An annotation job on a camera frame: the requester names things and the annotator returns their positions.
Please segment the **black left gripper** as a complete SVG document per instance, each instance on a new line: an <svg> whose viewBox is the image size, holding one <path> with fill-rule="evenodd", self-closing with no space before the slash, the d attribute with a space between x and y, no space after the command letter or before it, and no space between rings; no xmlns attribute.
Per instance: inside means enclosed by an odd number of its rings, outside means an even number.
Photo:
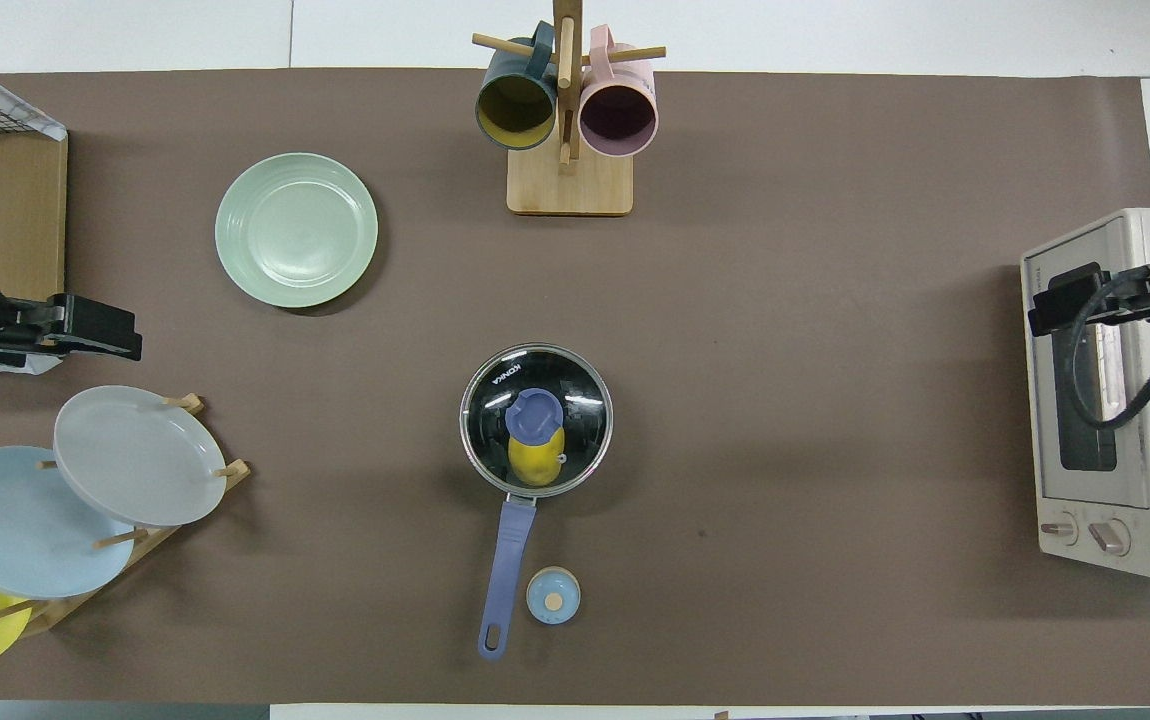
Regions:
<svg viewBox="0 0 1150 720"><path fill-rule="evenodd" d="M118 340L109 350L100 345L107 319L107 337ZM75 293L57 293L48 300L5 299L0 325L0 363L25 363L26 357L107 354L141 359L144 338L136 331L135 315Z"/></svg>

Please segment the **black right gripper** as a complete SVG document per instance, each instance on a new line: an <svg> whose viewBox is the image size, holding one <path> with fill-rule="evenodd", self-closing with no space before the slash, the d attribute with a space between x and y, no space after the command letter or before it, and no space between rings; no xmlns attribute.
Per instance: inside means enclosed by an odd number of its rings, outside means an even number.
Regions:
<svg viewBox="0 0 1150 720"><path fill-rule="evenodd" d="M1035 290L1032 307L1033 338L1088 324L1150 322L1150 266L1137 266L1116 275L1101 271L1096 281L1087 284L1087 291L1078 296L1068 319L1067 306L1063 301L1038 301L1038 296L1063 286L1065 275L1065 271L1035 274L1041 284Z"/></svg>

